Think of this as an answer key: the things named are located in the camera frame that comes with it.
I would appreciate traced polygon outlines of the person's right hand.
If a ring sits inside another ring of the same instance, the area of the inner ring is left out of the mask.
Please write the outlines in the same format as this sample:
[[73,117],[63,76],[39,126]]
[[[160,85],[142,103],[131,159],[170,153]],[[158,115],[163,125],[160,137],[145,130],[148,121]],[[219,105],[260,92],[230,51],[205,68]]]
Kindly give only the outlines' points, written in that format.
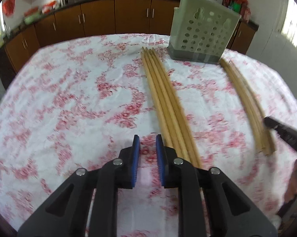
[[284,195],[284,203],[290,202],[295,195],[297,195],[297,160],[295,161],[293,172]]

